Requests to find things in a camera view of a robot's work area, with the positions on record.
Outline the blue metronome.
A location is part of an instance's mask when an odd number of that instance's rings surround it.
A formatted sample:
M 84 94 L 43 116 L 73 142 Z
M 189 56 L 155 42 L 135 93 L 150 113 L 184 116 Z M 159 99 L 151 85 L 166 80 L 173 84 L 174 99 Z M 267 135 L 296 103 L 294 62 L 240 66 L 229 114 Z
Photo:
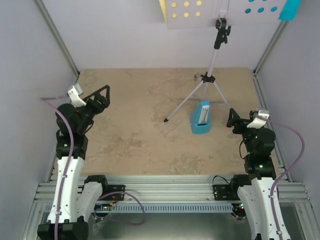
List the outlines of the blue metronome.
M 202 101 L 192 112 L 189 119 L 194 135 L 206 134 L 211 129 L 211 107 L 208 101 Z

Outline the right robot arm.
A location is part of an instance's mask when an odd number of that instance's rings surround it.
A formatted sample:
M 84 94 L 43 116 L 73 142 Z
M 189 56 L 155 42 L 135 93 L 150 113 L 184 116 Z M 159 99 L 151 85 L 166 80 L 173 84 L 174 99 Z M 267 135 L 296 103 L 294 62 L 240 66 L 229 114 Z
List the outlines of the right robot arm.
M 247 154 L 245 174 L 236 174 L 230 181 L 229 193 L 240 200 L 249 223 L 253 240 L 289 240 L 277 192 L 277 174 L 271 158 L 276 134 L 266 128 L 268 111 L 251 111 L 241 118 L 231 108 L 226 126 L 242 136 Z

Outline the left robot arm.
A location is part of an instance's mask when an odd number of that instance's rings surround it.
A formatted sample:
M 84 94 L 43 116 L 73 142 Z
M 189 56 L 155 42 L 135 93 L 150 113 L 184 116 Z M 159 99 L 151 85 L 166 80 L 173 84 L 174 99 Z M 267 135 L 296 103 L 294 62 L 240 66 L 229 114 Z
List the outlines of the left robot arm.
M 86 240 L 89 219 L 96 201 L 108 197 L 110 188 L 104 175 L 86 178 L 82 192 L 79 180 L 88 147 L 87 131 L 94 117 L 110 105 L 110 86 L 105 85 L 85 98 L 79 84 L 72 85 L 66 96 L 69 103 L 54 108 L 56 115 L 57 180 L 47 220 L 37 228 L 41 240 Z

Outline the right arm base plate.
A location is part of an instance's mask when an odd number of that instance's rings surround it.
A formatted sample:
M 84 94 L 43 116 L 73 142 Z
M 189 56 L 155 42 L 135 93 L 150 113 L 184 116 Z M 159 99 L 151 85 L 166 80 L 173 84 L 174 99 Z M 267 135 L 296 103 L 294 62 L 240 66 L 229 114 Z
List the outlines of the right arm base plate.
M 229 184 L 214 184 L 213 195 L 216 201 L 235 201 L 237 196 L 234 194 Z

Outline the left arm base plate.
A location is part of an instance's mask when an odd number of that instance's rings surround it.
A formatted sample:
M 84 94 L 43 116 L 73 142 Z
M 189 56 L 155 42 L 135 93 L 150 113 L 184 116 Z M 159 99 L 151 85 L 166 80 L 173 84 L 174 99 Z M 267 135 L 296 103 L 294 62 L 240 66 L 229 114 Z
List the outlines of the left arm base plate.
M 111 184 L 102 188 L 102 196 L 99 198 L 100 201 L 112 201 L 119 202 L 124 200 L 124 192 L 126 186 L 123 184 Z

